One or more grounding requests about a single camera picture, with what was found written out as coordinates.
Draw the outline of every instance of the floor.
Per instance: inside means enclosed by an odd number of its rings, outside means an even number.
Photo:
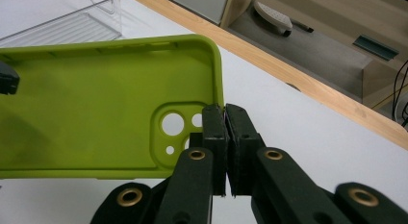
[[[256,14],[251,4],[228,31],[361,103],[362,69],[371,58],[306,29],[293,21],[292,34],[283,37],[284,31]]]

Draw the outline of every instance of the screw hole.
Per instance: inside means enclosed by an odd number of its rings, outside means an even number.
[[[270,160],[281,160],[283,158],[283,155],[281,153],[274,150],[266,151],[265,156]]]
[[[315,221],[318,222],[318,224],[332,224],[333,220],[329,215],[327,215],[324,212],[315,212],[313,214],[313,218],[315,218]]]
[[[192,119],[191,119],[192,125],[195,127],[202,127],[203,126],[203,120],[202,120],[202,115],[201,113],[195,114]]]
[[[360,188],[351,188],[348,191],[348,195],[355,202],[367,207],[375,207],[379,203],[378,199],[374,195]]]
[[[193,160],[202,160],[205,158],[205,153],[202,151],[194,150],[189,153],[190,158]]]
[[[169,113],[162,121],[162,129],[169,136],[177,136],[184,129],[184,119],[178,113]]]
[[[142,193],[138,188],[126,188],[117,195],[116,202],[121,207],[131,207],[136,205],[141,197]]]
[[[173,147],[173,146],[168,146],[168,147],[166,148],[166,153],[167,153],[168,155],[174,154],[174,147]]]

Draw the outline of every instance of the brass insert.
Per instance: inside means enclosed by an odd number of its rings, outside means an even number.
[[[283,155],[275,150],[267,150],[265,152],[265,157],[269,158],[270,160],[281,160]]]
[[[116,202],[122,207],[132,207],[136,205],[142,197],[140,189],[132,187],[121,191],[116,198]]]
[[[205,153],[202,151],[194,150],[189,152],[189,156],[193,160],[202,160],[205,158]]]
[[[360,189],[360,188],[351,188],[348,190],[348,195],[357,203],[367,207],[378,206],[378,198],[376,198],[371,193]]]

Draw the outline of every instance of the white object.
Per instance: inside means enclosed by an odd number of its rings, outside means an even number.
[[[282,14],[258,1],[254,3],[254,8],[256,12],[270,24],[282,28],[285,31],[292,30],[293,25],[291,19],[287,15]]]

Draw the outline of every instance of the black clamp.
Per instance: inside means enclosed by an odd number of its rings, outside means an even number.
[[[0,62],[0,93],[16,94],[19,81],[17,72],[4,62]]]
[[[408,213],[371,187],[318,187],[285,151],[268,148],[243,108],[203,109],[203,133],[191,134],[170,178],[150,188],[113,190],[91,224],[208,224],[213,195],[252,196],[258,223],[408,223]]]

